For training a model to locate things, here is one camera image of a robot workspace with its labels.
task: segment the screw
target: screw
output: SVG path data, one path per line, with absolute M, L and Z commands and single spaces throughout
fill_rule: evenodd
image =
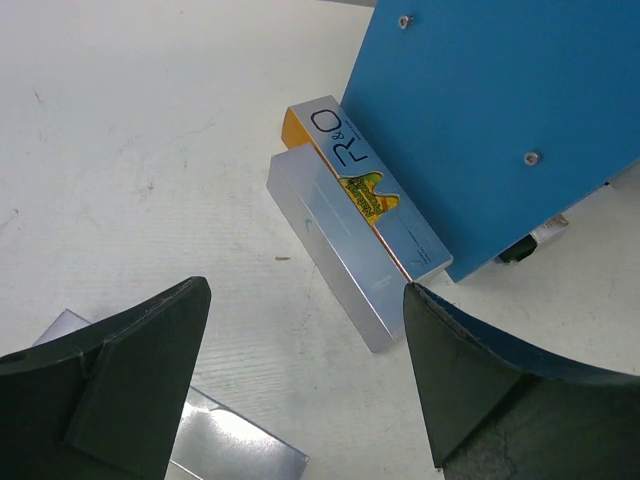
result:
M 524 163 L 533 167 L 540 161 L 540 154 L 538 152 L 527 152 L 524 156 Z
M 398 19 L 398 26 L 403 30 L 410 27 L 412 23 L 413 17 L 411 15 L 403 15 Z

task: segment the white floor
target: white floor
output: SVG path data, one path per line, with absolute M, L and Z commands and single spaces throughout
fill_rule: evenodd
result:
M 406 342 L 368 352 L 264 188 L 285 108 L 341 97 L 371 10 L 0 8 L 0 354 L 64 308 L 97 320 L 204 275 L 196 386 L 308 453 L 305 479 L 441 478 Z M 431 286 L 544 348 L 640 373 L 640 188 L 603 189 L 568 218 L 516 267 Z

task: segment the silver box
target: silver box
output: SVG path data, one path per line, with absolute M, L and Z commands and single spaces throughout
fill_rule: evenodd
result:
M 315 149 L 273 157 L 267 189 L 369 349 L 388 347 L 407 280 Z

